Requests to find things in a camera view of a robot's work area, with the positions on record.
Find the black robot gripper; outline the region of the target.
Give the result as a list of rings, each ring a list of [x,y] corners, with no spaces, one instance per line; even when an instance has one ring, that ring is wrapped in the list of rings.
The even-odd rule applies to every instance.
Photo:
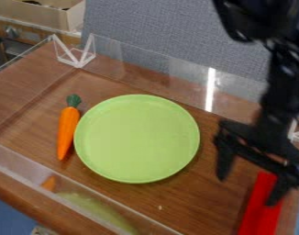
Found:
[[[276,205],[283,196],[299,188],[299,149],[292,145],[288,133],[296,115],[277,115],[261,111],[253,124],[228,119],[217,123],[213,143],[217,150],[216,177],[228,177],[233,159],[240,156],[276,175],[276,182],[265,205]]]

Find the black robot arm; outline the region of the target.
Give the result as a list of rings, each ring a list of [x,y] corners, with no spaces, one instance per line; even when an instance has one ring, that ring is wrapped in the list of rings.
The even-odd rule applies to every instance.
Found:
[[[269,51],[267,89],[256,121],[217,123],[216,177],[241,157],[276,175],[265,205],[299,188],[299,149],[288,138],[299,117],[299,0],[212,0],[224,30],[237,42],[257,41]]]

